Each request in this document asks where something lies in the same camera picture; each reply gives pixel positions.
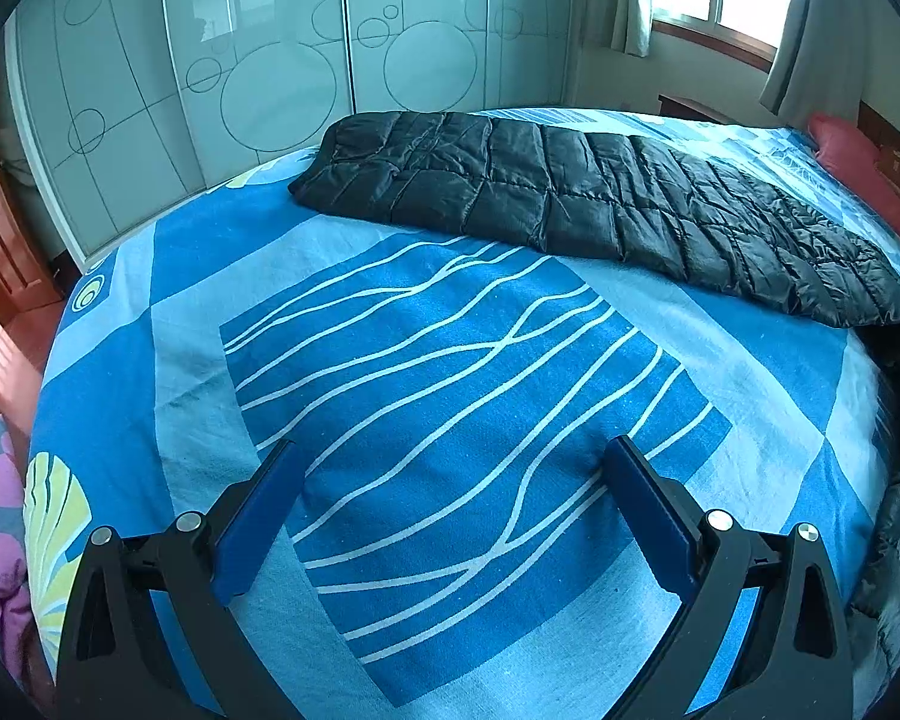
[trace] blue bedsheet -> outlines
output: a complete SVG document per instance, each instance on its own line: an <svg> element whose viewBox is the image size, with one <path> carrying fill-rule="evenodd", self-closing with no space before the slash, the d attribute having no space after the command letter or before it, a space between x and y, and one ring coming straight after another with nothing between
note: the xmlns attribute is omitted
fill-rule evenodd
<svg viewBox="0 0 900 720"><path fill-rule="evenodd" d="M792 131L500 115L727 159L900 272L900 243ZM191 200L74 291L26 500L51 661L92 528L150 533L206 509L282 436L304 493L231 608L307 717L602 717L679 603L600 483L620 433L705 509L773 532L815 522L850 595L886 486L880 380L854 333L612 263L323 217L286 190L313 155Z"/></svg>

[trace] wall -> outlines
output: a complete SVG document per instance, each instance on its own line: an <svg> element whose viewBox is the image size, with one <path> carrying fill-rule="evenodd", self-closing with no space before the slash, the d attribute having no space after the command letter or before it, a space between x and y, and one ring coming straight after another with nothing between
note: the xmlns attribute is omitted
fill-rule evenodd
<svg viewBox="0 0 900 720"><path fill-rule="evenodd" d="M866 0L869 63L863 98L900 130L900 18L887 0Z"/></svg>
<svg viewBox="0 0 900 720"><path fill-rule="evenodd" d="M7 166L10 189L20 206L20 212L29 226L47 261L66 250L63 239L56 231L43 197L34 183L34 176L26 162L20 133L13 119L10 89L7 86L7 63L4 57L4 30L0 30L0 159Z"/></svg>
<svg viewBox="0 0 900 720"><path fill-rule="evenodd" d="M584 49L574 105L658 113L658 95L709 105L749 127L780 127L759 103L763 71L672 35L654 32L650 56Z"/></svg>

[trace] blue square with wavy lines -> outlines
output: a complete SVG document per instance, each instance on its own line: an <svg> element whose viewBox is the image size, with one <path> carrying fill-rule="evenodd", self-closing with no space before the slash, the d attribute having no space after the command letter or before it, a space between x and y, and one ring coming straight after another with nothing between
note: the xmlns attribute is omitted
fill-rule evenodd
<svg viewBox="0 0 900 720"><path fill-rule="evenodd" d="M601 484L630 433L686 481L730 423L560 261L395 234L221 329L261 457L308 461L287 529L396 706L553 617L631 535Z"/></svg>

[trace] wooden window sill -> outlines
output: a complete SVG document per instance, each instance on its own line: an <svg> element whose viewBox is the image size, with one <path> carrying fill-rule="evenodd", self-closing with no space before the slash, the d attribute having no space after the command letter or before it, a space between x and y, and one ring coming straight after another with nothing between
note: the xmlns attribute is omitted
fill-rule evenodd
<svg viewBox="0 0 900 720"><path fill-rule="evenodd" d="M720 52L723 55L730 56L751 67L764 71L764 73L769 73L770 67L773 66L773 60L759 55L759 53L745 49L742 46L737 46L733 43L728 43L713 35L698 32L696 29L687 28L687 26L653 19L653 31L661 32L664 35L673 35L680 40L688 40L692 43L696 43L698 46L706 47L707 49L714 50L714 52Z"/></svg>

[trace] silver bolt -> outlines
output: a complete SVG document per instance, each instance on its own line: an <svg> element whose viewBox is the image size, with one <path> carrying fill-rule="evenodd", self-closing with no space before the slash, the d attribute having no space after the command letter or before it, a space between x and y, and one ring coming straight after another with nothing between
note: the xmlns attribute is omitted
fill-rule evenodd
<svg viewBox="0 0 900 720"><path fill-rule="evenodd" d="M706 516L706 521L710 523L711 528L715 531L728 531L733 527L733 517L720 509L713 509Z"/></svg>
<svg viewBox="0 0 900 720"><path fill-rule="evenodd" d="M816 541L820 538L820 531L809 522L802 522L797 525L797 533L799 533L800 538L804 539L804 541Z"/></svg>
<svg viewBox="0 0 900 720"><path fill-rule="evenodd" d="M176 529L180 533L191 533L196 531L202 522L203 517L196 512L186 512L186 514L180 514L180 517L176 519Z"/></svg>
<svg viewBox="0 0 900 720"><path fill-rule="evenodd" d="M113 531L110 528L107 528L106 525L103 528L97 528L96 531L90 533L90 543L96 544L96 546L103 546L110 539L113 538Z"/></svg>

